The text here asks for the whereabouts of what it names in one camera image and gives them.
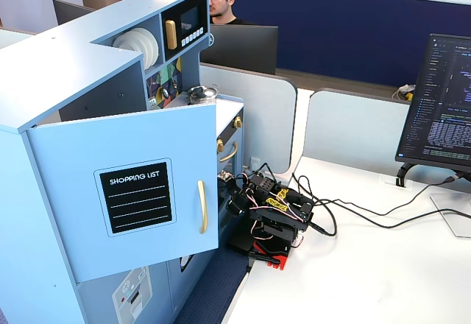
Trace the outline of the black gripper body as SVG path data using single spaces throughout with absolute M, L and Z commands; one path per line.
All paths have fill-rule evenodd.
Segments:
M 237 186 L 237 184 L 231 184 L 227 187 L 230 194 L 230 201 L 236 209 L 247 209 L 247 196 Z

